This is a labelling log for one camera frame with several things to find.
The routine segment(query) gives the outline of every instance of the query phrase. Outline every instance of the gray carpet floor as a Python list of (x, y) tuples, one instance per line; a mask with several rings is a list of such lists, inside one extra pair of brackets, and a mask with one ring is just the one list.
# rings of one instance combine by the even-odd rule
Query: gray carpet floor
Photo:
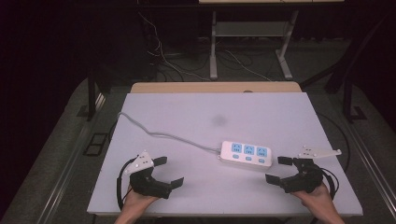
[[(325, 40), (292, 42), (286, 53), (293, 80), (304, 81), (316, 73), (335, 63), (347, 49), (349, 42), (345, 40)], [(218, 81), (265, 81), (249, 71), (241, 68), (227, 51), (234, 53), (250, 70), (282, 81), (282, 73), (277, 63), (275, 49), (280, 41), (261, 39), (255, 42), (221, 40), (218, 43)], [(207, 62), (208, 50), (203, 50), (194, 57), (175, 57), (175, 49), (168, 49), (165, 57), (169, 62), (179, 64), (179, 69), (192, 71), (202, 77), (209, 77)], [(153, 81), (180, 81), (180, 75), (173, 69), (159, 66), (161, 73)], [(185, 81), (201, 81), (200, 79), (182, 74)], [(346, 139), (339, 128), (345, 133), (350, 144), (350, 164), (346, 171), (352, 188), (363, 207), (362, 217), (346, 217), (346, 223), (395, 223), (392, 213), (385, 204), (381, 192), (370, 176), (367, 167), (358, 152), (359, 143), (354, 141), (350, 128), (356, 130), (363, 144), (370, 150), (383, 175), (393, 190), (396, 190), (395, 132), (382, 119), (373, 105), (358, 88), (353, 90), (353, 105), (359, 106), (367, 119), (356, 120), (353, 124), (346, 122), (341, 115), (342, 92), (329, 95), (323, 90), (327, 78), (310, 85), (305, 89), (314, 108), (319, 112), (318, 118), (333, 148), (346, 148)], [(87, 122), (86, 118), (78, 117), (79, 110), (88, 102), (87, 82), (82, 82), (70, 98), (64, 114), (42, 149), (28, 177), (25, 179), (12, 205), (9, 207), (1, 223), (113, 223), (114, 217), (95, 217), (86, 212), (96, 178), (100, 172), (106, 155), (108, 141), (99, 157), (87, 157), (82, 151), (95, 133), (109, 133), (109, 130), (120, 111), (125, 95), (130, 86), (114, 86), (105, 94), (94, 119)], [(347, 153), (339, 157), (344, 166)], [(69, 178), (60, 182), (59, 177), (68, 173)], [(46, 207), (49, 197), (57, 193), (58, 200)], [(52, 207), (51, 212), (42, 211)], [(312, 217), (281, 218), (282, 223), (309, 223)], [(251, 223), (262, 223), (256, 219)]]

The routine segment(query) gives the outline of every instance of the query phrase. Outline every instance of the power strip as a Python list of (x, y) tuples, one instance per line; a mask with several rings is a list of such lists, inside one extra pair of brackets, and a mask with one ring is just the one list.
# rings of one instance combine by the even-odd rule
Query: power strip
[(269, 147), (224, 141), (219, 155), (221, 161), (249, 167), (268, 169), (272, 165), (272, 151)]

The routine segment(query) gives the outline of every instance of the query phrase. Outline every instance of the dark floor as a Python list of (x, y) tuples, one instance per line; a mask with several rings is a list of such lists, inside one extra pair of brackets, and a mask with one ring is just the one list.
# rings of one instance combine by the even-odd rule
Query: dark floor
[[(301, 82), (326, 69), (344, 54), (348, 44), (345, 40), (292, 42), (286, 59), (293, 80)], [(242, 41), (237, 44), (220, 41), (218, 81), (266, 81), (243, 69), (225, 50), (234, 53), (250, 70), (274, 81), (283, 81), (274, 54), (279, 46), (280, 40), (276, 39), (261, 39), (254, 43)], [(209, 77), (208, 50), (202, 50), (198, 57), (193, 58), (186, 58), (183, 54), (175, 56), (174, 53), (178, 53), (176, 49), (167, 49), (164, 54), (169, 62), (179, 64), (180, 70)], [(180, 75), (166, 66), (159, 66), (159, 69), (161, 72), (152, 81), (181, 81), (181, 77), (184, 81), (201, 81), (195, 76)], [(345, 221), (395, 223), (394, 213), (389, 211), (384, 194), (370, 172), (371, 168), (362, 162), (360, 154), (360, 148), (367, 148), (388, 180), (390, 188), (396, 190), (395, 132), (358, 88), (353, 90), (353, 105), (359, 106), (367, 119), (348, 123), (341, 113), (342, 93), (327, 94), (323, 90), (326, 80), (327, 78), (323, 78), (304, 91), (308, 92), (314, 108), (320, 114), (318, 117), (332, 146), (344, 150), (344, 154), (339, 157), (343, 166), (347, 163), (347, 156), (350, 156), (346, 176), (361, 202), (364, 216), (346, 217)], [(78, 86), (1, 223), (114, 222), (114, 217), (94, 217), (86, 212), (108, 142), (99, 157), (83, 156), (82, 151), (94, 133), (109, 133), (130, 88), (123, 85), (113, 86), (109, 94), (98, 100), (98, 112), (93, 120), (86, 122), (86, 118), (77, 117), (77, 113), (87, 104), (87, 82), (84, 81)], [(343, 133), (350, 144), (350, 154), (346, 153), (347, 142)], [(284, 223), (309, 223), (312, 217), (281, 219)]]

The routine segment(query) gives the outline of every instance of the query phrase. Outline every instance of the background desk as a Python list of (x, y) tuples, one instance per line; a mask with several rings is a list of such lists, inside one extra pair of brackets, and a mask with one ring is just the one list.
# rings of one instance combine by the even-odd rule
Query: background desk
[[(209, 83), (205, 92), (179, 93), (183, 85), (192, 90), (197, 84), (153, 84), (163, 86), (160, 92), (138, 93), (150, 84), (136, 84), (128, 95), (122, 111), (143, 123), (150, 131), (172, 133), (208, 147), (219, 147), (224, 140), (270, 147), (277, 156), (293, 157), (303, 145), (331, 148), (312, 105), (303, 92), (226, 92), (232, 89), (262, 91), (271, 86), (295, 83)], [(115, 215), (120, 210), (116, 200), (116, 178), (121, 166), (136, 154), (147, 150), (152, 158), (168, 157), (168, 163), (157, 167), (153, 177), (169, 182), (185, 177), (184, 185), (175, 189), (169, 200), (159, 200), (147, 216), (199, 217), (288, 217), (309, 215), (298, 199), (265, 183), (263, 171), (252, 171), (227, 164), (216, 154), (167, 138), (153, 138), (121, 116), (106, 154), (101, 173), (88, 208), (89, 213)], [(340, 189), (335, 205), (343, 216), (361, 215), (361, 206), (335, 157), (317, 161), (334, 172)], [(267, 173), (279, 176), (296, 174), (296, 169), (277, 165)], [(128, 176), (123, 178), (123, 188)]]

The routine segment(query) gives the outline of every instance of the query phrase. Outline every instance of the person's right hand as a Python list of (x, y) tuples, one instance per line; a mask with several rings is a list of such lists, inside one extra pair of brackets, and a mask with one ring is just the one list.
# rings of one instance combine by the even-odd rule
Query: person's right hand
[(301, 199), (303, 205), (320, 221), (326, 224), (344, 223), (335, 209), (334, 203), (332, 203), (332, 197), (326, 185), (323, 183), (311, 193), (302, 190), (291, 194)]

